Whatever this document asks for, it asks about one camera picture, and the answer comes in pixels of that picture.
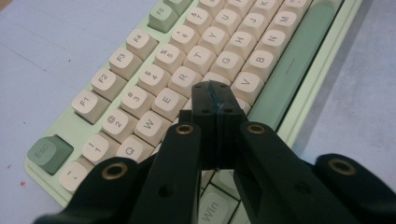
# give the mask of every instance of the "desk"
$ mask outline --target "desk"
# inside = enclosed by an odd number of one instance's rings
[[[0,12],[0,223],[62,209],[24,172],[26,153],[156,2],[14,0]],[[293,147],[309,162],[354,158],[393,190],[395,12],[363,1]]]

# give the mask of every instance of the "green keycap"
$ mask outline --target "green keycap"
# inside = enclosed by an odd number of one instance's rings
[[[58,136],[40,138],[30,148],[27,158],[54,175],[73,152],[73,148]]]
[[[177,20],[178,16],[172,8],[164,3],[158,3],[149,13],[148,26],[168,33]]]
[[[181,16],[191,4],[191,0],[163,0],[163,2],[171,7],[178,16]]]

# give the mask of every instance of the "space bar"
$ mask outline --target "space bar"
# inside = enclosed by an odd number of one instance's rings
[[[323,37],[332,24],[334,14],[335,10],[327,5],[314,5],[308,9],[251,109],[249,120],[277,129]]]

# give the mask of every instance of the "screw hole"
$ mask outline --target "screw hole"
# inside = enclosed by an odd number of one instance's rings
[[[102,177],[106,180],[118,179],[126,174],[128,167],[123,162],[108,165],[102,171]]]

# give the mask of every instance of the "keyboard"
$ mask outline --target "keyboard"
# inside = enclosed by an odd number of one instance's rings
[[[155,154],[206,80],[229,85],[248,119],[291,147],[360,4],[160,0],[30,148],[25,170],[66,206],[101,161]],[[232,170],[203,171],[201,187],[199,223],[248,223]]]

